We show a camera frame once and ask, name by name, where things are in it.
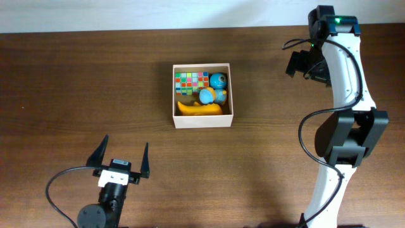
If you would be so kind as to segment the blue ball with eyes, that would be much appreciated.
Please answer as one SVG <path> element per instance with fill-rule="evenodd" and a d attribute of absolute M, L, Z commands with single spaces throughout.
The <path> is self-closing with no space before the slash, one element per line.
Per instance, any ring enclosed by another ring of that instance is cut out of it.
<path fill-rule="evenodd" d="M 227 76 L 224 73 L 214 73 L 209 78 L 209 86 L 213 89 L 226 89 Z"/>

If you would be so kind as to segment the small orange egg toy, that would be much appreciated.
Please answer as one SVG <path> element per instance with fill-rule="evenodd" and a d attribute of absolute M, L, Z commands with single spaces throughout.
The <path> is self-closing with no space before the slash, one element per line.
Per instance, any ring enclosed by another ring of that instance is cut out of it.
<path fill-rule="evenodd" d="M 228 97 L 228 93 L 224 89 L 213 89 L 207 87 L 199 92 L 199 100 L 204 105 L 218 104 L 224 105 Z"/>

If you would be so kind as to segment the orange rubber duck toy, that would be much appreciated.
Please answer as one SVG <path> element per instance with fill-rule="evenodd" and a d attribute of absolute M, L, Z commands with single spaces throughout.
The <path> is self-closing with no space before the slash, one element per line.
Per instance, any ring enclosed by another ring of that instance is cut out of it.
<path fill-rule="evenodd" d="M 178 109 L 183 116 L 205 116 L 205 115 L 222 115 L 222 108 L 218 104 L 200 105 L 195 102 L 192 106 L 187 106 L 177 102 Z"/>

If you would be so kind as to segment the colourful puzzle cube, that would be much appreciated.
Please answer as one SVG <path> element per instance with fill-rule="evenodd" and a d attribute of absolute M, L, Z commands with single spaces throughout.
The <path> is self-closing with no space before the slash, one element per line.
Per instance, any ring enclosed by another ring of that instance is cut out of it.
<path fill-rule="evenodd" d="M 197 77 L 193 73 L 175 73 L 175 92 L 177 95 L 192 95 L 197 89 Z"/>
<path fill-rule="evenodd" d="M 202 89 L 209 86 L 208 72 L 192 72 L 191 73 L 191 88 L 193 93 L 198 93 Z"/>

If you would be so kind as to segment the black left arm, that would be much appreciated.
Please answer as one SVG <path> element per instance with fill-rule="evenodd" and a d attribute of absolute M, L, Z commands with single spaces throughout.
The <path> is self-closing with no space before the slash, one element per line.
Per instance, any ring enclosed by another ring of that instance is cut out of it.
<path fill-rule="evenodd" d="M 129 184 L 138 184 L 141 178 L 150 175 L 148 149 L 145 145 L 139 172 L 132 171 L 129 161 L 112 159 L 109 165 L 103 165 L 108 136 L 105 136 L 93 154 L 88 157 L 86 165 L 93 167 L 93 176 L 99 179 L 101 188 L 98 202 L 84 206 L 78 213 L 79 228 L 117 228 L 126 199 Z"/>

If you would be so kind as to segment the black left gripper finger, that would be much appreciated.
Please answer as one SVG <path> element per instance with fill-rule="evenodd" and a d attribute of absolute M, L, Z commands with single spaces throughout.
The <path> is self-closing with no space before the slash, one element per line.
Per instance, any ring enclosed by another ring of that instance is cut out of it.
<path fill-rule="evenodd" d="M 150 176 L 150 167 L 148 159 L 149 143 L 147 142 L 144 149 L 144 154 L 142 158 L 142 164 L 140 168 L 140 176 L 142 178 L 148 179 Z"/>
<path fill-rule="evenodd" d="M 96 150 L 88 157 L 86 165 L 88 167 L 101 167 L 106 147 L 108 144 L 109 135 L 105 135 L 104 139 L 101 141 L 100 145 Z"/>

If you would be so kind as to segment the pink cardboard box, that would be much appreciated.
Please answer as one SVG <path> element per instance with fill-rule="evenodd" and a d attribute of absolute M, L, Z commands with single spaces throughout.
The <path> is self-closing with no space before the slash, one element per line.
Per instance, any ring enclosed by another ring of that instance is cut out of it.
<path fill-rule="evenodd" d="M 227 100 L 222 108 L 222 115 L 205 115 L 205 116 L 183 116 L 178 109 L 177 102 L 184 105 L 192 106 L 195 102 L 202 104 L 199 100 L 199 92 L 192 95 L 177 95 L 175 92 L 175 73 L 192 73 L 208 72 L 209 78 L 214 73 L 224 73 L 227 76 L 228 93 Z M 193 65 L 173 65 L 173 121 L 177 129 L 186 128 L 205 128 L 205 127 L 229 127 L 234 117 L 232 84 L 230 65 L 228 63 L 210 63 L 210 64 L 193 64 Z"/>

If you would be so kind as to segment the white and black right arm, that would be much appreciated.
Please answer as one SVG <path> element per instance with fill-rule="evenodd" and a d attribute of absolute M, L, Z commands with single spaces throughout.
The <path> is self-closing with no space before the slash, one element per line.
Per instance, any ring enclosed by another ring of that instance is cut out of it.
<path fill-rule="evenodd" d="M 294 51 L 286 68 L 293 77 L 332 88 L 333 108 L 314 111 L 302 119 L 329 113 L 315 134 L 315 151 L 304 152 L 319 164 L 313 196 L 298 227 L 336 227 L 346 187 L 371 155 L 386 129 L 389 116 L 377 110 L 366 85 L 360 55 L 361 31 L 355 16 L 339 16 L 333 6 L 319 5 L 308 15 L 308 51 Z"/>

